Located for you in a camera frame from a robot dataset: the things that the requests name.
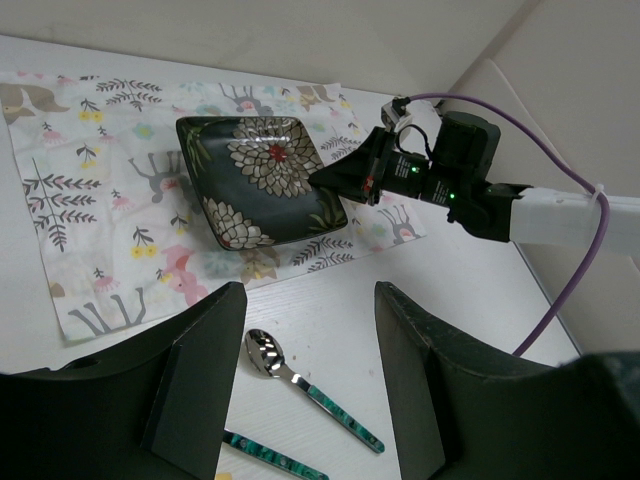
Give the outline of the black floral square plate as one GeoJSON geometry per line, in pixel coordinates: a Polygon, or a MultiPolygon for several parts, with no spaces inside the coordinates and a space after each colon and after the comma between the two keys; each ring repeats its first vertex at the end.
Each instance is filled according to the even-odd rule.
{"type": "Polygon", "coordinates": [[[176,132],[220,246],[272,247],[342,229],[338,196],[310,184],[323,162],[304,124],[282,116],[193,116],[176,132]]]}

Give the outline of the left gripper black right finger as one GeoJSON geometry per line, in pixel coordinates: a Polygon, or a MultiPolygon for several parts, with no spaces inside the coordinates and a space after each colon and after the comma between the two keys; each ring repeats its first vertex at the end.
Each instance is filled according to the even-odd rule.
{"type": "Polygon", "coordinates": [[[635,479],[639,356],[551,367],[492,347],[389,282],[375,321],[405,479],[635,479]]]}

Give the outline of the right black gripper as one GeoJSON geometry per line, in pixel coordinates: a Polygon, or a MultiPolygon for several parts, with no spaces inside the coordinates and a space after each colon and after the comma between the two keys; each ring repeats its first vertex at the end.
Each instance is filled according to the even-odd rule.
{"type": "Polygon", "coordinates": [[[447,220],[472,235],[498,235],[487,175],[500,137],[497,126],[476,115],[449,112],[423,156],[398,150],[397,137],[385,141],[385,130],[375,127],[356,150],[308,181],[356,203],[378,203],[381,191],[418,199],[448,208],[447,220]]]}

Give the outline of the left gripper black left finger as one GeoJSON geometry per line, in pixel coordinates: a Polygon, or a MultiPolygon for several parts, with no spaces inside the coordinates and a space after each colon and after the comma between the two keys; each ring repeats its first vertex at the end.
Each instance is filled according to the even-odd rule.
{"type": "Polygon", "coordinates": [[[1,378],[5,479],[211,479],[244,330],[230,282],[57,370],[1,378]]]}

